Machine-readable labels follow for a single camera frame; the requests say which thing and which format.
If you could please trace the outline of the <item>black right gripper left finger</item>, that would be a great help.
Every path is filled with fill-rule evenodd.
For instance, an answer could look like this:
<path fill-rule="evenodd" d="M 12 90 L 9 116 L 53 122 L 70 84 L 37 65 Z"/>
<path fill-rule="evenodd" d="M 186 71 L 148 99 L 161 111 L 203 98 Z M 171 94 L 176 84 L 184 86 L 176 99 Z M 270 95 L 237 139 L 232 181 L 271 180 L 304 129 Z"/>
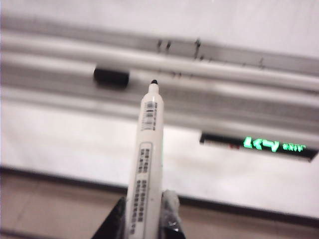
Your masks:
<path fill-rule="evenodd" d="M 121 197 L 92 236 L 93 239 L 122 239 L 126 198 Z"/>

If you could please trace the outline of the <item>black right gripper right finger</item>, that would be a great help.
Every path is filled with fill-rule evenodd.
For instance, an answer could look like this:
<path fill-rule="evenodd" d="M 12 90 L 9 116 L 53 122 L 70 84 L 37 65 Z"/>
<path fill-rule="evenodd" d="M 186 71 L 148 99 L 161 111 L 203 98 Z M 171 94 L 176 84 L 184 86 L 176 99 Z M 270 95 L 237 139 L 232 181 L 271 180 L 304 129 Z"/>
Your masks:
<path fill-rule="evenodd" d="M 159 238 L 160 239 L 185 239 L 179 216 L 180 202 L 178 195 L 173 190 L 165 190 L 162 194 Z"/>

